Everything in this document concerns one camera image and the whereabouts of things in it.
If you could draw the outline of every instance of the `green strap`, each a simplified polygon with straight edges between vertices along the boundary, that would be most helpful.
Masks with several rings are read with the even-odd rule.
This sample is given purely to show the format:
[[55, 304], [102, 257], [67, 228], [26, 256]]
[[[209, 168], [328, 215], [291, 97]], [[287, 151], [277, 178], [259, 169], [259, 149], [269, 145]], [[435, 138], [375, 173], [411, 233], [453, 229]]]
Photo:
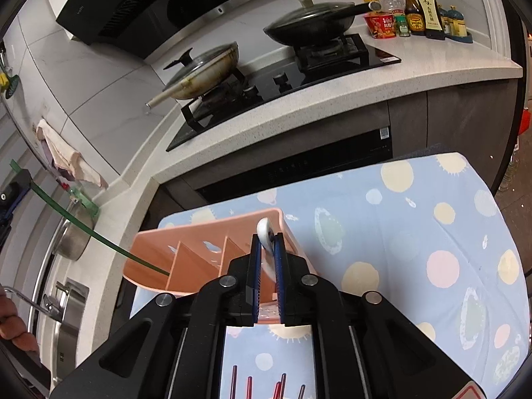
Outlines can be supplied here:
[[[11, 168], [16, 172], [19, 173], [22, 171], [22, 168], [18, 165], [17, 162], [14, 160], [10, 163]], [[63, 216], [65, 219], [68, 219], [70, 222], [72, 222], [75, 226], [77, 226], [82, 231], [89, 234], [91, 237], [94, 237], [96, 240], [102, 242], [106, 246], [110, 247], [113, 250], [116, 250], [118, 253], [121, 253], [122, 255], [126, 256], [130, 260], [133, 260], [135, 262], [138, 262], [139, 264], [142, 264], [145, 267], [148, 267], [149, 269], [152, 269], [158, 273], [162, 273], [165, 276], [169, 276], [170, 274], [168, 271], [164, 271], [163, 269], [150, 264], [148, 261], [145, 261], [132, 253], [129, 253], [127, 250], [122, 249], [120, 246], [117, 246], [113, 242], [107, 240], [107, 238], [102, 237], [100, 234], [86, 226], [83, 222], [79, 221], [76, 217], [72, 216], [68, 211], [66, 211], [63, 207], [61, 207], [57, 202], [55, 202], [46, 192], [44, 192], [43, 189], [41, 189], [33, 180], [31, 180], [30, 184], [31, 190], [33, 190], [36, 194], [39, 195], [39, 197], [42, 198], [44, 202], [46, 202], [51, 208], [53, 208], [55, 211], [57, 211], [61, 216]]]

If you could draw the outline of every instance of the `red chopstick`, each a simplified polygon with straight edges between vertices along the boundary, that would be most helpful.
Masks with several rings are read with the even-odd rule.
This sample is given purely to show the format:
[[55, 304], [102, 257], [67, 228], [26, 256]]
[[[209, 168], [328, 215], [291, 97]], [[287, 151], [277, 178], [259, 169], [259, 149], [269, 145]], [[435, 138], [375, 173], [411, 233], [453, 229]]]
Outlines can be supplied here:
[[283, 399], [285, 397], [285, 384], [286, 384], [286, 374], [283, 373], [281, 375], [281, 393], [279, 395], [279, 399]]
[[251, 399], [252, 386], [253, 386], [253, 377], [247, 377], [246, 399]]
[[305, 385], [301, 385], [299, 396], [297, 396], [297, 399], [303, 399], [303, 395], [305, 394]]
[[273, 399], [279, 399], [281, 395], [281, 381], [277, 381], [275, 384], [275, 390], [273, 391]]
[[231, 375], [231, 391], [229, 392], [229, 399], [235, 399], [236, 398], [236, 372], [237, 372], [238, 366], [233, 366], [233, 373]]

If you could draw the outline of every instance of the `table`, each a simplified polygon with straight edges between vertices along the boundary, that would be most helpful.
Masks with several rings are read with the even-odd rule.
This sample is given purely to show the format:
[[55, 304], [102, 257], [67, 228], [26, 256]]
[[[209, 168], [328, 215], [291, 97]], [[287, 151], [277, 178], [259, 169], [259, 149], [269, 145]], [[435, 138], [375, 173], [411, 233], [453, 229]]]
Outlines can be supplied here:
[[[199, 223], [276, 206], [321, 276], [378, 290], [494, 399], [525, 360], [529, 307], [521, 262], [488, 188], [458, 153], [389, 162], [265, 190], [164, 218]], [[152, 297], [138, 289], [136, 313]], [[229, 327], [221, 399], [316, 398], [309, 327]]]

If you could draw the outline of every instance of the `pink dot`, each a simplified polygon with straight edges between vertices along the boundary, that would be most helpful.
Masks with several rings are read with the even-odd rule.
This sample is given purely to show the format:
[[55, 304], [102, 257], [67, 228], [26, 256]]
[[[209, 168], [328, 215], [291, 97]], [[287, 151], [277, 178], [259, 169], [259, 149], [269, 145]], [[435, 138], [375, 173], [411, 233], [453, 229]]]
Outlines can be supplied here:
[[502, 348], [508, 338], [510, 337], [510, 326], [502, 324], [495, 332], [495, 339], [493, 340], [496, 348]]
[[458, 280], [460, 264], [457, 257], [447, 250], [437, 250], [427, 261], [427, 277], [438, 288], [448, 288]]

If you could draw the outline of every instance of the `wok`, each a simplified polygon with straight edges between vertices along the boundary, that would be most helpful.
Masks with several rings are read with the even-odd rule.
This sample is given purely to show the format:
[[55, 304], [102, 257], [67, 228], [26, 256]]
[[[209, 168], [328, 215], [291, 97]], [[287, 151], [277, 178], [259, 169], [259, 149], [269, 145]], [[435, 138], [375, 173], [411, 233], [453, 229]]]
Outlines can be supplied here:
[[238, 64], [236, 42], [218, 46], [194, 59], [191, 58], [191, 50], [192, 48], [187, 49], [178, 60], [164, 68], [166, 70], [179, 63], [184, 65], [166, 84], [163, 92], [146, 104], [148, 108], [151, 109], [170, 97], [195, 99], [225, 80]]
[[299, 0], [303, 7], [294, 10], [264, 29], [276, 42], [302, 47], [321, 45], [341, 36], [355, 20], [356, 15], [381, 10], [378, 1], [362, 4], [331, 2], [314, 4], [312, 0]]

